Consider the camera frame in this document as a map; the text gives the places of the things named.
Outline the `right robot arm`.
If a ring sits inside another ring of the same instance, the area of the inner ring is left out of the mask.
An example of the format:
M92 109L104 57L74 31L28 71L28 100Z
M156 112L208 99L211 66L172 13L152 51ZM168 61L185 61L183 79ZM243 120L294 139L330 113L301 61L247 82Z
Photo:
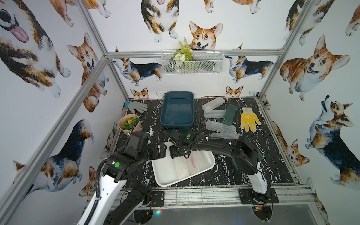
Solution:
M268 181L260 171L259 150L244 137L225 139L209 137L192 130L168 129L165 137L172 142L169 147L172 158L190 156L195 151L207 151L232 159L237 171L250 179L253 191L264 195L268 191Z

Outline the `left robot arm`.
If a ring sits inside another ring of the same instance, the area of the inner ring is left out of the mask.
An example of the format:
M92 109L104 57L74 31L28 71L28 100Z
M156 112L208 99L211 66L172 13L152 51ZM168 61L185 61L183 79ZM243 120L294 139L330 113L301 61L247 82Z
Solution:
M84 211L80 225L122 225L141 206L153 203L150 186L139 183L114 209L111 207L127 180L149 160L165 158L166 145L151 140L149 133L136 131L97 169L95 194Z

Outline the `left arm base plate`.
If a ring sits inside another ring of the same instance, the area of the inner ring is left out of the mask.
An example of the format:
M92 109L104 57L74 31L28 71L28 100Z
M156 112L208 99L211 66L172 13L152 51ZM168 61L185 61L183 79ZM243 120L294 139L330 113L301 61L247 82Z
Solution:
M150 198L147 201L147 207L163 207L165 202L164 191L153 191L151 192Z

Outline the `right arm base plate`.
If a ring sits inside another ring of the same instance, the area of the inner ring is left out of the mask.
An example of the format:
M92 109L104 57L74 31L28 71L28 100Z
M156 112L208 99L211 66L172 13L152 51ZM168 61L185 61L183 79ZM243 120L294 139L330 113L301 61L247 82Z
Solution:
M259 194L252 188L239 189L239 197L242 204L252 204L255 206L279 203L275 189L268 188L265 194Z

